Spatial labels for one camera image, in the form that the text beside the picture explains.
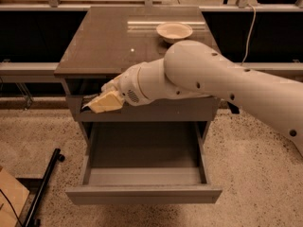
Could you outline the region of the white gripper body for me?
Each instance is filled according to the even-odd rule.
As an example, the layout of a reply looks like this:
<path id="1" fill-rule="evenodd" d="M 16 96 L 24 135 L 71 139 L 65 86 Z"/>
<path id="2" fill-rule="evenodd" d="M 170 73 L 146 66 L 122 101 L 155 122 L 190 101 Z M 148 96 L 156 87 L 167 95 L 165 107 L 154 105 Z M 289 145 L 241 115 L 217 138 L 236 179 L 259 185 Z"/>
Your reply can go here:
<path id="1" fill-rule="evenodd" d="M 144 63 L 139 63 L 131 66 L 114 78 L 117 90 L 125 101 L 132 106 L 147 105 L 152 102 L 142 93 L 139 85 L 139 73 L 143 65 Z"/>

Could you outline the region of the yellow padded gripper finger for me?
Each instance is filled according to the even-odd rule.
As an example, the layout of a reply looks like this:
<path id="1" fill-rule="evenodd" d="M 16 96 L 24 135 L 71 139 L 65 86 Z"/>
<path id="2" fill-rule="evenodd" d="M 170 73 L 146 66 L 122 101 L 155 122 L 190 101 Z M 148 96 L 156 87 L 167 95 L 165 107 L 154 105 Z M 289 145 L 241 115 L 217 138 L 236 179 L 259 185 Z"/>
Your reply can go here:
<path id="1" fill-rule="evenodd" d="M 90 101 L 87 106 L 96 114 L 119 110 L 122 108 L 125 99 L 118 91 L 101 93 Z"/>
<path id="2" fill-rule="evenodd" d="M 110 81 L 108 81 L 102 85 L 101 92 L 106 93 L 106 92 L 110 92 L 110 91 L 117 91 L 118 83 L 119 83 L 119 77 L 111 79 Z"/>

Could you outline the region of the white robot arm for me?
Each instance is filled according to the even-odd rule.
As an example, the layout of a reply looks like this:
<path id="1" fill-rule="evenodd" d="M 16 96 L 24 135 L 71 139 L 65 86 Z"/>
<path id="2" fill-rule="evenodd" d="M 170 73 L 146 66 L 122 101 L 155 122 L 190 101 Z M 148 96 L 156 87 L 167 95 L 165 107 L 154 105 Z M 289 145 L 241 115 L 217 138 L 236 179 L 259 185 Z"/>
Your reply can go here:
<path id="1" fill-rule="evenodd" d="M 141 62 L 105 83 L 86 106 L 95 113 L 124 103 L 215 96 L 245 110 L 290 139 L 303 154 L 303 83 L 247 69 L 211 47 L 191 40 L 173 44 L 165 56 Z"/>

